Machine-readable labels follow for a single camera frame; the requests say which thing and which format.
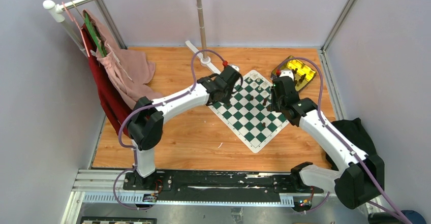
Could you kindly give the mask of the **yellow tin box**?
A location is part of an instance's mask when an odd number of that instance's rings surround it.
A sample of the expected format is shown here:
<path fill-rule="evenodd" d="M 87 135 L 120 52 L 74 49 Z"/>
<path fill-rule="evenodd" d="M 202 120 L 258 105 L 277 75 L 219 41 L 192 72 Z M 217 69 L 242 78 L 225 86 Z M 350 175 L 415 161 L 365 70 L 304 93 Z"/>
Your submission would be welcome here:
<path fill-rule="evenodd" d="M 304 62 L 293 59 L 290 55 L 280 63 L 280 70 L 291 70 L 294 75 L 295 89 L 301 92 L 316 77 L 317 71 L 306 65 Z"/>

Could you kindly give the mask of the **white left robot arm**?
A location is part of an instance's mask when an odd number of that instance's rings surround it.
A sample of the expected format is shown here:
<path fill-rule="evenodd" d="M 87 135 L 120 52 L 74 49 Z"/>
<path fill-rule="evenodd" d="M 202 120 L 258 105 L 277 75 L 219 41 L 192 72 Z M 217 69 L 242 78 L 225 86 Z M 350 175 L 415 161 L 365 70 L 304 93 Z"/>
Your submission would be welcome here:
<path fill-rule="evenodd" d="M 200 78 L 196 84 L 167 97 L 138 100 L 131 118 L 125 120 L 134 147 L 133 171 L 138 174 L 138 186 L 149 190 L 156 183 L 154 148 L 162 138 L 164 124 L 195 107 L 229 104 L 236 83 L 242 81 L 239 67 L 226 65 L 220 74 Z"/>

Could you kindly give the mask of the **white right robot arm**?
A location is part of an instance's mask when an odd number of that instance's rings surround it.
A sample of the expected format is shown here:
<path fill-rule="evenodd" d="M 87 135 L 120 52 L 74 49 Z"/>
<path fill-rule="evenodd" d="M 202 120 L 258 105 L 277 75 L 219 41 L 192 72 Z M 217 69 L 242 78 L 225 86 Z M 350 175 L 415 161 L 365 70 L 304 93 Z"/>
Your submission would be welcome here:
<path fill-rule="evenodd" d="M 336 170 L 304 162 L 291 169 L 290 185 L 296 192 L 310 186 L 334 193 L 349 209 L 381 195 L 384 190 L 384 162 L 356 147 L 342 135 L 309 98 L 301 99 L 290 76 L 273 79 L 271 107 L 288 122 L 307 132 L 329 155 Z"/>

